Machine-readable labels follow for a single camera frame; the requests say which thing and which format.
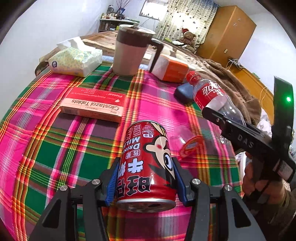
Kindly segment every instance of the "curtain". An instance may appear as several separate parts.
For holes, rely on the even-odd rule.
[[[196,46],[204,43],[219,5],[213,0],[169,0],[165,17],[156,27],[156,36],[163,40],[180,39],[182,28],[196,35]]]

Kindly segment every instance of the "table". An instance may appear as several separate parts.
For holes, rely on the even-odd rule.
[[[192,157],[179,158],[181,166],[209,185],[229,183],[241,191],[232,147],[216,141],[215,126],[202,118],[196,104],[184,106],[174,98],[178,84],[161,82],[144,70],[134,78],[119,77],[111,64],[103,62],[87,78],[44,70],[1,121],[0,217],[17,241],[28,239],[60,186],[85,185],[110,168],[121,154],[124,133],[138,120],[159,122],[169,137],[180,125],[200,133],[203,147]],[[121,124],[61,113],[61,101],[77,86],[126,94]],[[171,152],[178,157],[173,144]],[[191,208],[178,199],[176,204],[172,210],[148,214],[104,208],[110,240],[183,240]],[[78,207],[78,225],[79,238],[85,240],[82,207]],[[214,227],[213,222],[210,240]]]
[[[100,32],[105,32],[105,31],[110,31],[110,25],[113,24],[114,28],[116,29],[117,26],[121,24],[130,24],[130,25],[135,25],[138,26],[139,22],[136,21],[131,21],[128,19],[106,19],[106,18],[101,18],[100,19],[100,26],[99,26],[99,33]]]

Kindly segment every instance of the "white wall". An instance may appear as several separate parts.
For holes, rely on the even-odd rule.
[[[250,72],[258,75],[272,93],[274,76],[290,82],[293,85],[296,100],[296,49],[294,45],[271,13],[255,14],[250,18],[257,27],[240,58],[241,64]],[[296,129],[295,113],[294,108],[294,129]]]
[[[14,23],[0,45],[0,118],[35,78],[39,58],[56,44],[97,32],[113,0],[37,0]]]
[[[145,0],[132,0],[127,6],[123,14],[128,17],[129,19],[140,21],[140,25],[142,25],[146,20],[146,22],[142,25],[144,28],[151,29],[155,31],[157,24],[159,23],[158,20],[154,20],[151,18],[141,17],[139,16],[141,9],[144,5]],[[114,10],[118,9],[116,1],[113,2]]]

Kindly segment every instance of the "metal screw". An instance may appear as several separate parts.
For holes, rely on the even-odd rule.
[[[66,191],[68,189],[67,185],[63,185],[59,188],[61,191]]]
[[[91,181],[91,183],[92,184],[94,184],[94,185],[98,185],[98,184],[100,184],[100,180],[99,179],[93,179],[92,181]]]
[[[199,185],[200,184],[200,180],[195,178],[192,180],[192,183],[195,184],[195,185]]]
[[[224,188],[225,188],[226,191],[231,191],[232,190],[232,186],[230,186],[228,184],[225,185]]]

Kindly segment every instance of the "window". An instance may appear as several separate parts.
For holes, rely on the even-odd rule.
[[[162,20],[168,9],[168,0],[145,0],[140,16]]]

